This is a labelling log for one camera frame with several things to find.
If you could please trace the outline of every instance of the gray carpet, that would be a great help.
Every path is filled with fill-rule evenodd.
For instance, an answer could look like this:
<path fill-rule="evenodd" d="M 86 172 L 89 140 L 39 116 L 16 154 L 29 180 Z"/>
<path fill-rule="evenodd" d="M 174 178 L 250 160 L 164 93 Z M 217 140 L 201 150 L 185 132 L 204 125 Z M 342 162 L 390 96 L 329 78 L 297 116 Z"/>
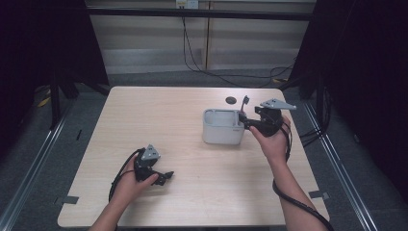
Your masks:
<path fill-rule="evenodd" d="M 217 71 L 217 73 L 268 76 L 269 70 L 221 70 Z M 288 73 L 285 73 L 279 78 L 287 76 Z M 268 82 L 266 79 L 225 78 L 228 81 L 238 83 L 240 86 L 252 88 Z M 236 87 L 216 76 L 207 76 L 191 71 L 115 75 L 110 76 L 110 81 L 112 87 L 118 85 Z M 275 88 L 278 85 L 272 82 L 268 85 L 268 88 Z M 79 89 L 81 93 L 67 115 L 64 128 L 32 188 L 13 226 L 13 230 L 65 230 L 57 224 L 57 217 L 62 207 L 54 204 L 54 201 L 59 196 L 67 195 L 106 100 L 105 96 L 86 87 L 79 86 Z M 285 90 L 284 95 L 289 103 L 295 105 L 302 105 L 303 103 L 298 97 L 297 88 Z M 298 106 L 298 110 L 293 111 L 292 115 L 299 134 L 304 134 L 313 128 L 302 106 Z M 18 143 L 11 149 L 8 158 L 1 163 L 1 213 L 4 212 L 4 208 L 13 197 L 19 182 L 25 176 L 27 169 L 37 155 L 42 141 L 46 138 L 51 121 L 50 117 L 49 104 L 43 108 L 36 108 L 33 105 L 33 109 L 22 125 Z M 82 130 L 81 136 L 77 140 L 80 130 Z M 370 154 L 364 146 L 355 142 L 353 133 L 347 127 L 345 121 L 337 116 L 336 112 L 333 112 L 328 134 L 341 156 L 355 187 L 370 209 L 378 230 L 407 230 L 407 205 L 402 202 L 395 188 L 372 162 Z M 315 141 L 307 146 L 305 150 L 320 190 L 330 195 L 325 203 L 331 217 L 330 222 L 335 230 L 364 230 L 321 143 Z M 223 227 L 219 230 L 269 230 L 269 227 Z M 285 228 L 270 227 L 270 230 L 285 230 Z"/>

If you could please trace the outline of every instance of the finger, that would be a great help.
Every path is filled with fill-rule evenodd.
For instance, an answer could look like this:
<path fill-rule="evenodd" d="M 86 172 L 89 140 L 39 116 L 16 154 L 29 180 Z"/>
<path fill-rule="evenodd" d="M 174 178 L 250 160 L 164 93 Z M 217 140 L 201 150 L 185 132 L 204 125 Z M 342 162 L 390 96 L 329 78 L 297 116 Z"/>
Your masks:
<path fill-rule="evenodd" d="M 291 131 L 291 121 L 285 115 L 282 115 L 282 120 L 283 123 L 286 124 L 282 124 L 282 128 L 285 130 L 285 132 L 289 133 Z"/>
<path fill-rule="evenodd" d="M 249 127 L 249 131 L 251 131 L 252 135 L 255 137 L 255 139 L 256 139 L 259 143 L 262 142 L 262 140 L 263 140 L 263 138 L 264 138 L 264 135 L 262 135 L 262 133 L 261 133 L 256 127 L 250 126 L 250 127 Z"/>
<path fill-rule="evenodd" d="M 147 177 L 147 179 L 145 179 L 144 181 L 140 182 L 140 184 L 145 189 L 149 187 L 150 185 L 152 185 L 158 178 L 159 178 L 159 174 L 154 173 L 153 175 Z"/>

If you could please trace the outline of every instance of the handheld controller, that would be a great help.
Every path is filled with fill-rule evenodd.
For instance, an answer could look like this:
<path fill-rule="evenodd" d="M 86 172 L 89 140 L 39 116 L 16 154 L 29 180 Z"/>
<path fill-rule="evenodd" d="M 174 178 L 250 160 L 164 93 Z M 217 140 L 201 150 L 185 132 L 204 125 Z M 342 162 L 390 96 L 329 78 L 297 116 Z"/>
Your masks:
<path fill-rule="evenodd" d="M 246 96 L 243 100 L 243 104 L 247 104 L 249 98 Z M 263 107 L 255 107 L 255 113 L 258 114 L 261 119 L 255 120 L 246 117 L 246 114 L 241 109 L 239 113 L 239 120 L 243 123 L 246 130 L 249 130 L 250 126 L 254 126 L 264 135 L 264 137 L 270 137 L 275 134 L 282 126 L 282 112 L 281 109 L 295 110 L 296 106 L 287 104 L 277 99 L 270 99 L 261 103 Z"/>
<path fill-rule="evenodd" d="M 170 179 L 174 171 L 167 173 L 160 173 L 153 170 L 153 166 L 161 157 L 157 150 L 153 147 L 152 144 L 149 144 L 147 148 L 143 148 L 142 153 L 137 156 L 135 159 L 135 174 L 138 181 L 144 181 L 149 176 L 154 173 L 159 174 L 159 178 L 154 182 L 155 185 L 164 185 L 167 179 Z"/>

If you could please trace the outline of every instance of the metal rail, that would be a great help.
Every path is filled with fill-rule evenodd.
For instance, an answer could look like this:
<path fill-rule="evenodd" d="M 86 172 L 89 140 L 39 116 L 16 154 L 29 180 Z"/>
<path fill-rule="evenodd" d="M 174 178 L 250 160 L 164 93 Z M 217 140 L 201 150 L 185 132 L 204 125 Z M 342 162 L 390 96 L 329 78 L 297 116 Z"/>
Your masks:
<path fill-rule="evenodd" d="M 312 13 L 268 13 L 219 10 L 189 9 L 147 9 L 120 7 L 86 7 L 86 8 L 33 8 L 40 13 L 88 13 L 91 15 L 123 16 L 166 16 L 166 17 L 207 17 L 207 18 L 241 18 L 285 21 L 311 21 Z"/>
<path fill-rule="evenodd" d="M 17 217 L 24 206 L 24 203 L 26 202 L 34 184 L 36 183 L 42 167 L 45 165 L 45 161 L 47 160 L 55 141 L 63 130 L 66 116 L 71 110 L 73 104 L 74 100 L 69 100 L 60 122 L 48 133 L 42 147 L 39 149 L 37 157 L 34 159 L 16 193 L 14 194 L 10 203 L 7 205 L 3 215 L 0 217 L 1 231 L 12 230 Z"/>
<path fill-rule="evenodd" d="M 316 119 L 316 112 L 310 103 L 304 104 L 306 112 L 313 123 L 316 131 L 319 131 L 319 123 Z M 377 231 L 377 227 L 374 223 L 374 220 L 371 216 L 369 209 L 366 206 L 366 203 L 363 201 L 360 194 L 357 192 L 357 189 L 354 187 L 351 178 L 348 176 L 347 171 L 344 168 L 342 160 L 340 159 L 336 149 L 333 146 L 333 143 L 326 134 L 323 134 L 320 137 L 320 142 L 323 145 L 324 150 L 326 151 L 327 157 L 330 160 L 343 188 L 345 194 L 347 195 L 351 206 L 354 209 L 354 212 L 357 215 L 357 218 L 360 220 L 363 225 L 364 230 L 367 231 Z"/>

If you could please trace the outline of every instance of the black curtain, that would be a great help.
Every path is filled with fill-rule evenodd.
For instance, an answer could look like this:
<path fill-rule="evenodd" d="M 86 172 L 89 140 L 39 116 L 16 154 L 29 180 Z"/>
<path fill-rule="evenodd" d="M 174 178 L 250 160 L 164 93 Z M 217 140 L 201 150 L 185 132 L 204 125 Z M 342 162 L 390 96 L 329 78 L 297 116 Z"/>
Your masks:
<path fill-rule="evenodd" d="M 408 201 L 408 3 L 318 1 L 315 15 L 291 78 L 302 79 L 300 93 L 309 97 L 321 77 L 338 112 Z"/>
<path fill-rule="evenodd" d="M 0 3 L 0 151 L 18 134 L 38 86 L 54 73 L 68 82 L 109 85 L 83 0 L 14 0 Z"/>

